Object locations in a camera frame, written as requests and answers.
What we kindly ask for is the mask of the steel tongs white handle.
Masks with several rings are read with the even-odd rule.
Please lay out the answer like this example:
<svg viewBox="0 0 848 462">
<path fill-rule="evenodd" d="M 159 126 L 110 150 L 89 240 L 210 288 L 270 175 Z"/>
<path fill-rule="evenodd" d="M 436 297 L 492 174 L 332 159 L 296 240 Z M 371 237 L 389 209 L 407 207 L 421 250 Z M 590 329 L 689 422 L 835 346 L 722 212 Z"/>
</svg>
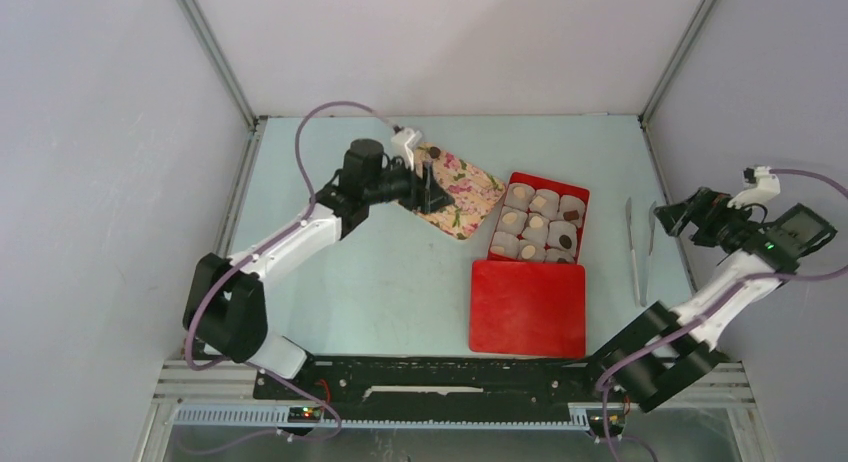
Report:
<svg viewBox="0 0 848 462">
<path fill-rule="evenodd" d="M 656 208 L 657 203 L 652 202 L 646 212 L 646 222 L 643 226 L 637 227 L 635 225 L 636 211 L 633 199 L 628 197 L 624 205 L 634 299 L 640 308 L 648 306 L 651 264 L 656 237 L 657 219 L 654 213 Z"/>
</svg>

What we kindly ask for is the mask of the red box lid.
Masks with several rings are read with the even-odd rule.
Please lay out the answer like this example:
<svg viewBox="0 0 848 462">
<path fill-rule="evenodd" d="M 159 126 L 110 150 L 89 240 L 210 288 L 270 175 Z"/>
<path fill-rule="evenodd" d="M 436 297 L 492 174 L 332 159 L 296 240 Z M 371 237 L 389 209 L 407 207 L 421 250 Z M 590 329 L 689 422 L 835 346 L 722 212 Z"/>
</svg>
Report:
<svg viewBox="0 0 848 462">
<path fill-rule="evenodd" d="M 577 264 L 478 260 L 469 349 L 580 359 L 587 353 L 586 272 Z"/>
</svg>

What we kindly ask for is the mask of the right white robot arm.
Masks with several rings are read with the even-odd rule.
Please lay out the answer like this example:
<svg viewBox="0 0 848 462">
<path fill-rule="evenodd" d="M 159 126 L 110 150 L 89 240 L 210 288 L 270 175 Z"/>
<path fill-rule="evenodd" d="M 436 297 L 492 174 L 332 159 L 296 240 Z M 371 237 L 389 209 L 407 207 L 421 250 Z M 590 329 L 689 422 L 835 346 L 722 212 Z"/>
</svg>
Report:
<svg viewBox="0 0 848 462">
<path fill-rule="evenodd" d="M 751 220 L 753 206 L 706 187 L 653 213 L 669 236 L 688 225 L 692 241 L 726 256 L 710 281 L 673 308 L 647 307 L 590 358 L 581 374 L 585 393 L 606 400 L 620 388 L 650 412 L 702 379 L 724 357 L 717 348 L 725 327 L 746 307 L 797 279 L 802 258 L 818 251 L 836 228 L 803 204 L 771 222 Z"/>
</svg>

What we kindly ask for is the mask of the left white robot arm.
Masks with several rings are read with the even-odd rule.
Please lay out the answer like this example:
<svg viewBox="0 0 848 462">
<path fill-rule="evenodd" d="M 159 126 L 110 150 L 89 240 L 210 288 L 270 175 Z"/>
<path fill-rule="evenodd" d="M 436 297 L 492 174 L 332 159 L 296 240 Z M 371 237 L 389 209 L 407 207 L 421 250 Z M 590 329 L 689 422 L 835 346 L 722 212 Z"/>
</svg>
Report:
<svg viewBox="0 0 848 462">
<path fill-rule="evenodd" d="M 311 195 L 299 219 L 251 249 L 199 260 L 183 315 L 186 341 L 200 340 L 228 360 L 275 373 L 292 398 L 308 396 L 316 385 L 311 355 L 269 328 L 266 287 L 348 236 L 374 205 L 397 203 L 429 215 L 453 202 L 431 163 L 416 164 L 409 154 L 389 157 L 373 139 L 352 141 L 341 168 Z"/>
</svg>

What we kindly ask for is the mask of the red chocolate box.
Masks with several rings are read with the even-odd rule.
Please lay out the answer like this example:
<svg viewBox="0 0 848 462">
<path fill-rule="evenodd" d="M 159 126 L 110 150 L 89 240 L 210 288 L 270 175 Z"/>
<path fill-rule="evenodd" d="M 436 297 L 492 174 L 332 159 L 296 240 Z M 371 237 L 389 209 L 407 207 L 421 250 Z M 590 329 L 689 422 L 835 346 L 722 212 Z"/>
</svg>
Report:
<svg viewBox="0 0 848 462">
<path fill-rule="evenodd" d="M 508 181 L 487 258 L 575 264 L 590 191 L 522 172 Z"/>
</svg>

